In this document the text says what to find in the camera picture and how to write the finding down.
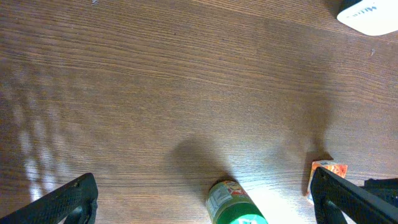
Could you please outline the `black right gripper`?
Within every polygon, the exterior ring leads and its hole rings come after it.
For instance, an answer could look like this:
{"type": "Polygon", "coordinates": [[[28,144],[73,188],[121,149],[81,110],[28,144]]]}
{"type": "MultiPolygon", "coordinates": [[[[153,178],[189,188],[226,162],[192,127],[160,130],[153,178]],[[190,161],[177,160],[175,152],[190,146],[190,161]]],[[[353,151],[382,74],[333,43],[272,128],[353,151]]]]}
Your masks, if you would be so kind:
{"type": "Polygon", "coordinates": [[[398,179],[368,179],[362,188],[387,203],[398,206],[398,179]]]}

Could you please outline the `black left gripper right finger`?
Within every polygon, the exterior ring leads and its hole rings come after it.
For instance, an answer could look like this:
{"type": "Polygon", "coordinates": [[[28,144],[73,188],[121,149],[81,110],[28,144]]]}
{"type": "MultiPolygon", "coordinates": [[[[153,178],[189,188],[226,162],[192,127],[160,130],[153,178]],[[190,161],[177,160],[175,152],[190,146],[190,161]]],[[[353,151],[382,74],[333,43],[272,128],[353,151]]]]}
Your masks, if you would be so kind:
{"type": "Polygon", "coordinates": [[[315,170],[311,193],[317,223],[397,224],[397,207],[324,167],[315,170]]]}

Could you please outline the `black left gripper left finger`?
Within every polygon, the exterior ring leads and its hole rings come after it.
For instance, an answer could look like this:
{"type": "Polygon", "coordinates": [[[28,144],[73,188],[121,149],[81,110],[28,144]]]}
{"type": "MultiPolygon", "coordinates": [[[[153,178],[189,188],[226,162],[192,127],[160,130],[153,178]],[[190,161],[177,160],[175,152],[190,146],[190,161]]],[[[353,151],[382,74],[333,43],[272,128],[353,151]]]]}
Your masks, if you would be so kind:
{"type": "Polygon", "coordinates": [[[92,173],[85,173],[38,200],[1,218],[1,223],[94,224],[98,188],[92,173]]]}

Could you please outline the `orange tissue packet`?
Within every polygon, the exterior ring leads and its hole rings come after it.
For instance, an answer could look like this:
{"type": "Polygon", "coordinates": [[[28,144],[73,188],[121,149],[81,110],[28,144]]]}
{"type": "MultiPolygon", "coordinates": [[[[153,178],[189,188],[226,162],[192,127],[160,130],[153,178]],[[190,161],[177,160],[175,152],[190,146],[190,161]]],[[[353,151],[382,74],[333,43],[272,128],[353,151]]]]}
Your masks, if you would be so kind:
{"type": "Polygon", "coordinates": [[[313,161],[312,166],[311,166],[311,172],[310,172],[310,177],[309,177],[309,181],[308,181],[308,186],[307,186],[307,192],[305,194],[307,201],[312,205],[314,205],[314,202],[313,202],[313,197],[312,197],[312,193],[311,193],[311,184],[312,184],[315,170],[318,167],[324,167],[325,169],[342,177],[343,179],[346,177],[346,172],[348,170],[348,166],[346,164],[340,164],[340,163],[334,162],[333,160],[313,161]]]}

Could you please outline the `green capped bottle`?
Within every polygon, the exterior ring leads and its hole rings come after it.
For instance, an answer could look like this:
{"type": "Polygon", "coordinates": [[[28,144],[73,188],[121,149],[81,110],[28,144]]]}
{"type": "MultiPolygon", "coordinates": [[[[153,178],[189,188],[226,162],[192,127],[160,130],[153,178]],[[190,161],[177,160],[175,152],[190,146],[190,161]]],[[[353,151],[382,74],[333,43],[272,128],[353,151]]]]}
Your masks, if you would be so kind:
{"type": "Polygon", "coordinates": [[[206,199],[212,224],[268,224],[243,187],[233,180],[214,184],[206,199]]]}

